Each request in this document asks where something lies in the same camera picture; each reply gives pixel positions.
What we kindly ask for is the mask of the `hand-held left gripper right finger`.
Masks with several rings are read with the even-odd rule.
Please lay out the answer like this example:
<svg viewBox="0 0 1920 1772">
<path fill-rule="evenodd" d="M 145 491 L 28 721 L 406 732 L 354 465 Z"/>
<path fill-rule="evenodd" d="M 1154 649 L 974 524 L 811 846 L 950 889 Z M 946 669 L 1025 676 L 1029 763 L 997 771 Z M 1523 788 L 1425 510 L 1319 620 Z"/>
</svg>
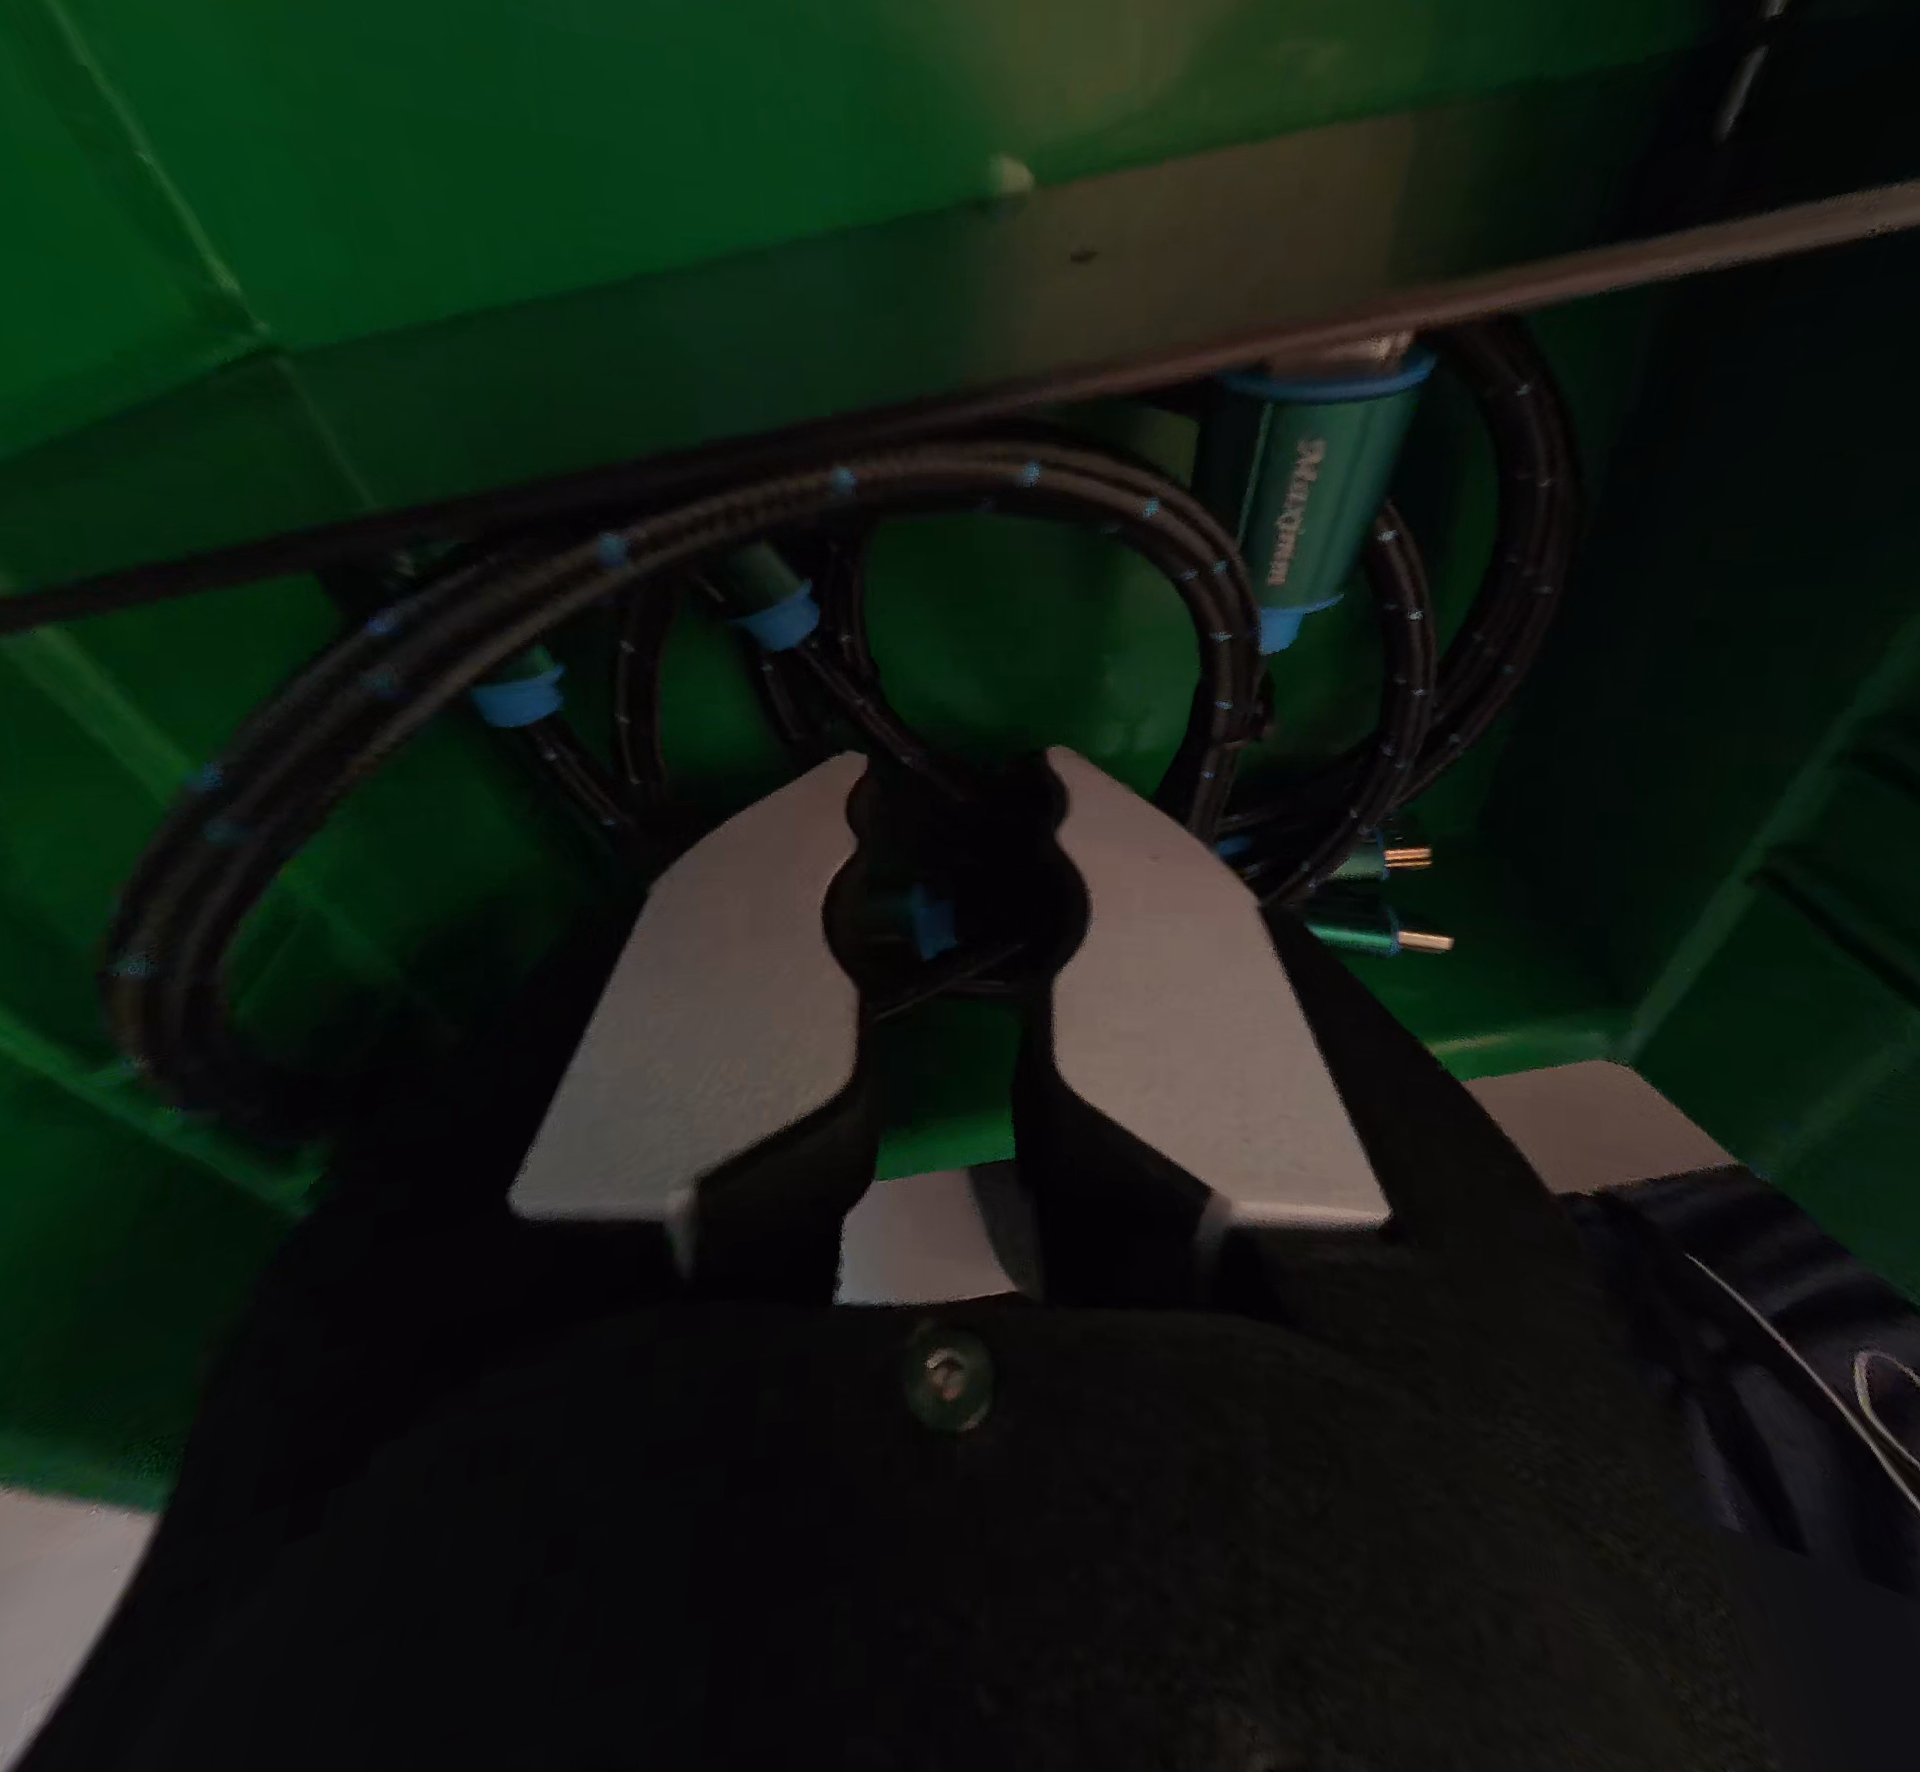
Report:
<svg viewBox="0 0 1920 1772">
<path fill-rule="evenodd" d="M 1052 1209 L 1151 1231 L 1377 1231 L 1388 1201 L 1257 896 L 1148 801 L 1045 752 L 1080 929 L 1016 1077 L 1016 1139 Z"/>
</svg>

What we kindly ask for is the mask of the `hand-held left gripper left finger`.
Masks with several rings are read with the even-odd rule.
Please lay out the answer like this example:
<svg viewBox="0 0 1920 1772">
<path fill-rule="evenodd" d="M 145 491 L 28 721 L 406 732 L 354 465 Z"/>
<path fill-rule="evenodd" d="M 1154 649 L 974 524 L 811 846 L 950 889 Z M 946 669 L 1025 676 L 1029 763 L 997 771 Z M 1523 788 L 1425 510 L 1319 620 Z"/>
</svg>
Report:
<svg viewBox="0 0 1920 1772">
<path fill-rule="evenodd" d="M 658 876 L 510 1187 L 518 1217 L 664 1225 L 851 1085 L 858 990 L 825 908 L 865 773 L 837 754 Z"/>
</svg>

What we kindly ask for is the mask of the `green plastic bin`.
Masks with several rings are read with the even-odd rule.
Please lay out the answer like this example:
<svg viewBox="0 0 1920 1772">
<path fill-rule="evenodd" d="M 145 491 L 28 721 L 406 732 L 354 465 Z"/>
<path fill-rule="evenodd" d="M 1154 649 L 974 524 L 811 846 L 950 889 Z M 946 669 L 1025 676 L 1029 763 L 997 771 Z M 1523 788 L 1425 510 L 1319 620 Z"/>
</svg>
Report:
<svg viewBox="0 0 1920 1772">
<path fill-rule="evenodd" d="M 1215 155 L 1708 225 L 1915 178 L 1915 0 L 3 0 L 3 598 L 371 516 L 319 349 Z M 1636 1067 L 1915 1290 L 1915 226 L 1408 331 L 1495 317 L 1571 412 L 1571 565 L 1501 718 L 1396 813 L 1453 966 L 1362 979 L 1462 1080 Z M 963 798 L 948 842 L 1047 747 L 1153 795 L 1198 645 L 1115 538 L 989 510 L 577 614 L 237 935 L 235 1035 L 336 1104 L 265 1146 L 126 1063 L 102 967 L 155 832 L 297 669 L 510 539 L 811 465 L 1039 436 L 1186 479 L 1209 382 L 1297 349 L 3 637 L 3 1490 L 156 1508 L 345 1108 L 497 1040 L 709 824 L 844 745 L 901 788 L 886 733 Z M 1450 637 L 1494 464 L 1446 368 L 1389 503 Z M 1264 662 L 1228 815 L 1378 698 L 1354 585 Z"/>
</svg>

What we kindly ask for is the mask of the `black flat panel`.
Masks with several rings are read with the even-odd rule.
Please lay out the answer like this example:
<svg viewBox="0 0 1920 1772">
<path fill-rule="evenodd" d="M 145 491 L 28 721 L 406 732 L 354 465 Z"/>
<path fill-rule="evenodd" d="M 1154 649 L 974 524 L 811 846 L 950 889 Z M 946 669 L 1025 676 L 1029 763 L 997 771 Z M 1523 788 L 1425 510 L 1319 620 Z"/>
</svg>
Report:
<svg viewBox="0 0 1920 1772">
<path fill-rule="evenodd" d="M 1546 200 L 1531 210 L 1527 200 Z M 3 637 L 609 509 L 1072 395 L 1723 271 L 1915 226 L 1915 178 L 1602 240 L 1531 179 L 1222 155 L 959 207 L 310 354 L 380 507 L 3 598 Z"/>
</svg>

